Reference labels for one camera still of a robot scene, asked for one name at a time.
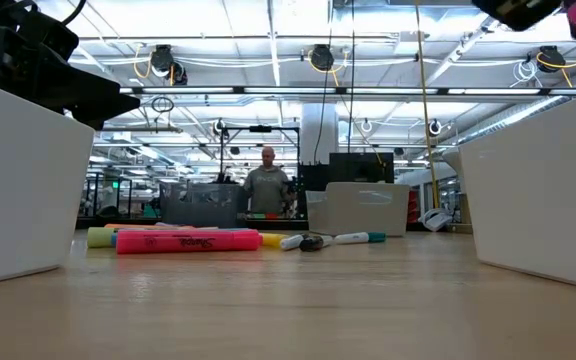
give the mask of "yellow highlighter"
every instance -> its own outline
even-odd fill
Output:
[[[284,234],[268,234],[268,233],[260,233],[260,235],[263,237],[263,242],[262,245],[263,246],[269,246],[269,247],[274,247],[279,249],[279,243],[281,242],[281,239],[284,239],[286,237],[288,237],[288,235],[284,235]]]

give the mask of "man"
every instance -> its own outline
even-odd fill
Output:
[[[275,150],[264,147],[261,151],[263,165],[251,171],[244,189],[252,196],[250,211],[257,214],[281,214],[283,202],[289,201],[288,177],[273,165]]]

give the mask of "wooden table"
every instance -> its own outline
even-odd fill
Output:
[[[83,236],[0,282],[0,359],[576,359],[576,287],[482,265],[470,235],[122,257]]]

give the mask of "white ceiling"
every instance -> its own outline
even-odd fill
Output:
[[[40,0],[40,9],[55,18],[65,18],[76,5],[77,0]],[[273,0],[273,26],[277,36],[276,48],[281,86],[323,86],[325,75],[312,70],[308,61],[299,61],[302,50],[305,54],[315,44],[328,42],[332,27],[332,50],[336,66],[343,64],[343,52],[350,51],[353,22],[349,7],[335,8],[332,26],[328,25],[329,2],[327,0]],[[357,1],[354,30],[355,46],[355,86],[419,86],[420,66],[414,62],[418,51],[415,42],[416,21],[414,8],[410,6],[375,6],[384,1]],[[425,63],[428,76],[437,68],[464,36],[478,30],[487,16],[470,6],[422,7],[422,30],[427,37],[423,43],[424,57],[434,60]],[[80,48],[99,61],[92,64],[82,53],[75,52],[71,64],[94,74],[109,77],[123,86],[139,86],[137,76],[130,62],[135,51],[142,45],[141,57],[147,57],[154,45],[171,44],[177,58],[194,59],[181,63],[186,68],[189,85],[263,85],[275,86],[271,57],[272,42],[269,39],[270,22],[266,0],[88,0],[82,14],[70,25],[70,29],[81,38]],[[496,65],[499,61],[525,59],[531,52],[535,55],[542,45],[556,45],[569,63],[576,62],[576,42],[569,34],[565,15],[555,15],[539,23],[533,29],[517,33],[504,26],[494,28],[494,32],[484,35],[472,48],[466,51],[457,62],[450,66],[433,82],[435,87],[509,87],[517,80],[513,76],[514,64]],[[400,59],[399,64],[379,64]],[[224,66],[231,63],[251,65],[251,60],[263,60],[264,64],[254,67]],[[146,64],[140,63],[141,72]],[[337,72],[339,84],[350,86],[352,67]],[[569,69],[569,75],[576,75],[576,67]],[[546,87],[562,86],[564,80],[560,72],[554,74],[537,73]],[[162,85],[162,79],[150,75],[139,79],[144,85]],[[328,85],[334,86],[334,79],[328,76]],[[520,83],[517,87],[537,86],[532,82]],[[507,104],[476,103],[429,103],[429,116],[444,123],[454,121],[456,129],[466,129],[477,121],[511,106]],[[343,104],[338,104],[341,119],[348,114]],[[279,110],[276,101],[256,101],[247,106],[191,106],[187,108],[205,129],[211,128],[211,120],[218,118],[236,124],[275,124]],[[157,114],[145,107],[149,119]],[[423,119],[420,102],[403,105],[397,102],[355,102],[353,116],[370,121],[387,121],[386,126],[376,126],[371,139],[380,141],[416,142],[424,135],[423,126],[410,129],[416,119]],[[208,140],[195,127],[189,126],[189,119],[181,111],[173,111],[164,116],[161,125],[168,117],[173,124],[183,128],[187,134]],[[284,122],[299,121],[301,103],[283,102]],[[128,125],[143,127],[143,116],[137,112],[124,114],[109,123],[114,126]],[[162,133],[158,135],[140,134],[133,140],[149,142],[194,141],[187,135]],[[281,141],[278,134],[247,135],[248,139]],[[178,154],[187,156],[202,154],[199,150],[160,149],[171,159],[178,161]]]

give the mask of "white marker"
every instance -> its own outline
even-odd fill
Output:
[[[335,237],[335,244],[378,243],[386,241],[384,233],[354,233]]]
[[[281,239],[279,242],[279,247],[284,251],[296,249],[299,247],[299,244],[301,244],[304,238],[304,235],[294,235],[285,239]]]

